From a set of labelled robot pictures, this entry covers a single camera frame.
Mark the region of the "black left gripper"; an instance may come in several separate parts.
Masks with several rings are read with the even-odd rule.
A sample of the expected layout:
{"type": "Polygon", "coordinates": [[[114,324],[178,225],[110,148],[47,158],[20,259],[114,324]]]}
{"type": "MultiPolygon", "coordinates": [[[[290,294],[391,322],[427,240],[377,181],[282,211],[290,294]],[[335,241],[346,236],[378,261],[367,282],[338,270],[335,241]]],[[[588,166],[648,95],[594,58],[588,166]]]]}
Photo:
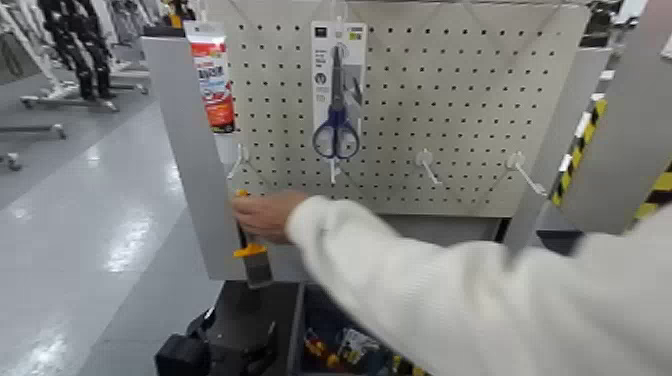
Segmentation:
{"type": "MultiPolygon", "coordinates": [[[[215,320],[215,309],[207,309],[188,324],[186,336],[206,339],[207,331],[215,320]]],[[[209,374],[212,376],[262,376],[273,366],[277,356],[277,325],[275,321],[272,321],[263,344],[242,350],[211,345],[209,374]]]]}

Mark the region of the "person's bare hand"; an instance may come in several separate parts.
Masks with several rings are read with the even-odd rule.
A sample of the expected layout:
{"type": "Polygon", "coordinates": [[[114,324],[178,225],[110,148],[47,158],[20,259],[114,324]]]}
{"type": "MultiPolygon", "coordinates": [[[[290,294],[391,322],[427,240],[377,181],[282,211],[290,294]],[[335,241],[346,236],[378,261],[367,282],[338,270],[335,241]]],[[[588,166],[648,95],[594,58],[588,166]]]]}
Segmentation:
{"type": "Polygon", "coordinates": [[[289,244],[286,225],[291,213],[308,194],[284,191],[269,196],[240,196],[232,199],[234,216],[243,230],[276,244],[289,244]]]}

